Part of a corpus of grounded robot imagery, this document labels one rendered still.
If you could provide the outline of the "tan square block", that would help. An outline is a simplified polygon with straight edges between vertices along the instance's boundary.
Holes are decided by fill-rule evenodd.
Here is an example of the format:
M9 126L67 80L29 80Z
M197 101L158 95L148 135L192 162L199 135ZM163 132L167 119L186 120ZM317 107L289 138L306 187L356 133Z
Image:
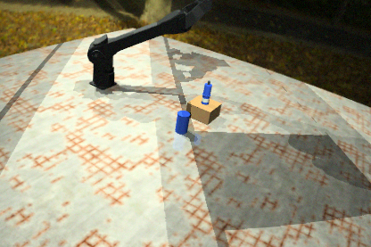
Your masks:
M209 104L202 104L202 95L199 95L187 103L186 111L190 113L190 118L209 125L219 116L221 105L222 103L211 99Z

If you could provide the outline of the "blue marker cap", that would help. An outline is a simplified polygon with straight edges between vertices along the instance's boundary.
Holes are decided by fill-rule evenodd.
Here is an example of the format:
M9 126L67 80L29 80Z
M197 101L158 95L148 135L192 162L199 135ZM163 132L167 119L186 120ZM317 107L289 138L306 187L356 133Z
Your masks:
M178 134L184 135L187 133L189 119L190 113L188 111L179 111L177 113L177 123L175 131Z

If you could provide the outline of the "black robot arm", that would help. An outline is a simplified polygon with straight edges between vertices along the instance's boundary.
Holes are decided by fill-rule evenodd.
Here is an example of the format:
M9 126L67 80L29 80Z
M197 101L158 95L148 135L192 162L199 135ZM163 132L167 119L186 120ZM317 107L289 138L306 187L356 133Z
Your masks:
M89 46L87 57L94 64L93 81L89 85L105 90L116 86L114 82L114 55L121 50L144 41L168 34L187 32L206 12L212 8L212 0L196 0L181 10L175 10L160 21L134 29L117 37L107 34L96 37Z

